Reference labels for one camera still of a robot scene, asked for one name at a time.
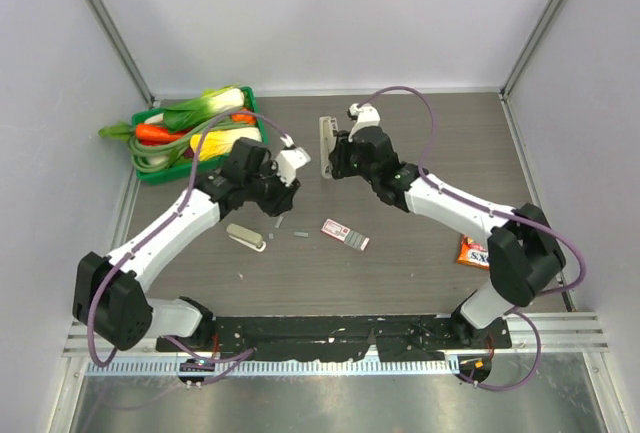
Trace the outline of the black and beige stapler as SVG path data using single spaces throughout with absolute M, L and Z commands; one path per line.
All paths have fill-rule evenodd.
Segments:
M 333 178 L 329 155 L 335 149 L 338 131 L 338 122 L 335 117 L 322 116 L 319 118 L 320 172 L 325 179 Z

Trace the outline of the small beige stapler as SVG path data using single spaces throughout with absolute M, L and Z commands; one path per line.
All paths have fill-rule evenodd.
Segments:
M 266 241 L 264 240 L 264 237 L 253 230 L 235 223 L 230 223 L 226 228 L 226 233 L 233 241 L 236 241 L 255 252 L 261 253 L 266 249 Z

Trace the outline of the red white staple box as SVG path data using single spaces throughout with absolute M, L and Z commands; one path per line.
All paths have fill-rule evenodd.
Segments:
M 358 251 L 364 251 L 370 243 L 369 237 L 332 219 L 325 220 L 321 232 Z

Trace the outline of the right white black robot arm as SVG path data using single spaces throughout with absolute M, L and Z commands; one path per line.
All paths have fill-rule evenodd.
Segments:
M 451 333 L 460 346 L 477 346 L 496 319 L 528 306 L 565 267 L 565 256 L 539 207 L 494 205 L 451 187 L 401 161 L 378 126 L 351 133 L 325 118 L 320 135 L 325 176 L 359 177 L 381 202 L 435 220 L 487 250 L 487 282 L 451 315 Z

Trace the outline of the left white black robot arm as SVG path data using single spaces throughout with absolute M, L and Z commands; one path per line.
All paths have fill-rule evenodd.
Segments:
M 187 297 L 150 299 L 149 288 L 186 246 L 244 204 L 270 217 L 290 211 L 300 187 L 297 172 L 309 161 L 293 144 L 272 156 L 263 143 L 238 139 L 221 167 L 198 175 L 136 237 L 105 256 L 90 252 L 80 260 L 74 318 L 119 351 L 159 337 L 175 338 L 193 352 L 208 348 L 213 313 Z

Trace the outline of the yellow napa cabbage toy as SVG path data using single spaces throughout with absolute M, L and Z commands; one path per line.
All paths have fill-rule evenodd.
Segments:
M 203 162 L 229 154 L 235 141 L 240 138 L 262 141 L 260 130 L 257 127 L 248 126 L 229 130 L 213 130 L 206 135 L 195 134 L 190 138 L 189 145 L 193 152 L 200 148 L 198 159 Z

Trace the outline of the small orange carrot piece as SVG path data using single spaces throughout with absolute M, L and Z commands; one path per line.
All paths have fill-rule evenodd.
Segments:
M 256 118 L 253 116 L 253 113 L 247 109 L 241 109 L 234 112 L 231 115 L 231 119 L 236 123 L 246 123 L 250 125 L 254 125 L 256 123 Z

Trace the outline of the green plastic tray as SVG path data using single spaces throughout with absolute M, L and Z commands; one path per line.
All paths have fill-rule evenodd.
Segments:
M 248 86 L 237 86 L 237 87 L 239 87 L 245 95 L 245 104 L 241 109 L 250 110 L 252 113 L 257 112 L 258 107 L 257 107 L 257 102 L 255 99 L 253 90 Z M 163 108 L 164 107 L 151 109 L 146 112 L 136 113 L 132 116 L 131 122 L 129 124 L 131 124 L 134 127 L 136 127 L 138 124 L 141 124 L 141 123 L 164 125 L 163 124 Z M 224 118 L 230 118 L 234 112 L 237 112 L 241 109 L 238 109 L 236 111 L 228 111 L 211 118 L 208 122 L 206 122 L 205 130 L 202 132 L 202 135 L 206 135 L 214 125 L 221 122 Z M 256 121 L 259 125 L 261 132 L 263 133 L 264 140 L 262 142 L 266 143 L 268 141 L 268 136 L 265 130 L 264 123 L 257 118 L 256 118 Z M 225 155 L 209 161 L 203 161 L 203 162 L 199 161 L 198 169 L 200 171 L 203 171 L 206 169 L 215 168 L 221 165 L 227 156 L 228 155 Z M 190 164 L 173 167 L 168 170 L 163 170 L 156 173 L 142 173 L 142 172 L 139 172 L 135 167 L 134 168 L 136 170 L 138 178 L 141 181 L 151 185 L 158 185 L 158 184 L 163 184 L 163 183 L 171 182 L 180 178 L 187 177 L 191 172 L 191 165 L 192 165 L 192 161 Z

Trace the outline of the green white bok choy toy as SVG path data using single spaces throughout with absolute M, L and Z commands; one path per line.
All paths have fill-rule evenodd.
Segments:
M 237 86 L 206 90 L 201 96 L 163 108 L 163 124 L 170 132 L 192 129 L 211 118 L 241 109 L 245 95 Z

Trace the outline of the green long beans toy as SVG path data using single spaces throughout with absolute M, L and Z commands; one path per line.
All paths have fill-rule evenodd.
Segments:
M 195 134 L 202 134 L 205 130 L 205 126 L 206 122 L 203 122 L 195 128 L 185 130 L 187 134 L 182 139 L 166 145 L 145 146 L 141 144 L 134 135 L 127 142 L 127 146 L 132 155 L 134 167 L 142 173 L 156 173 L 173 167 L 190 164 L 196 153 L 190 148 L 190 138 Z M 224 118 L 221 122 L 214 125 L 209 132 L 213 130 L 229 130 L 248 126 L 257 127 L 260 130 L 257 121 L 254 125 L 236 123 L 230 117 Z

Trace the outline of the orange snack packet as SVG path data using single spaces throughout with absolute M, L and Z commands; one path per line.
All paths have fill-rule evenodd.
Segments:
M 472 266 L 484 270 L 489 269 L 488 249 L 472 238 L 462 235 L 456 262 L 461 265 Z

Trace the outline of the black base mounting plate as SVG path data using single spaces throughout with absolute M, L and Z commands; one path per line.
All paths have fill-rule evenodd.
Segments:
M 253 361 L 342 363 L 362 360 L 372 347 L 381 362 L 430 361 L 446 350 L 509 349 L 512 341 L 500 318 L 477 330 L 437 315 L 218 316 L 191 337 L 156 342 L 159 352 L 180 346 L 223 359 L 248 351 Z

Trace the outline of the orange carrot toy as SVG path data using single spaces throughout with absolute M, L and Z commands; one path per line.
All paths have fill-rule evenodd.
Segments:
M 171 132 L 166 127 L 156 124 L 141 123 L 135 127 L 135 138 L 145 146 L 166 145 L 182 139 L 186 131 Z

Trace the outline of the green leaf outside tray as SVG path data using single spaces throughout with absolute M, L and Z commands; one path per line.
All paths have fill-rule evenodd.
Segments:
M 116 124 L 102 127 L 98 134 L 101 138 L 128 142 L 135 135 L 135 127 L 120 121 Z

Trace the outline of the aluminium rail front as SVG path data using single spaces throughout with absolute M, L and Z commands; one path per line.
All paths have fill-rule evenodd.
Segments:
M 542 351 L 548 353 L 608 351 L 598 317 L 591 312 L 525 313 L 540 336 Z M 533 328 L 521 317 L 509 315 L 507 329 L 516 352 L 532 352 L 535 347 Z M 88 355 L 86 327 L 73 322 L 63 347 L 63 357 Z

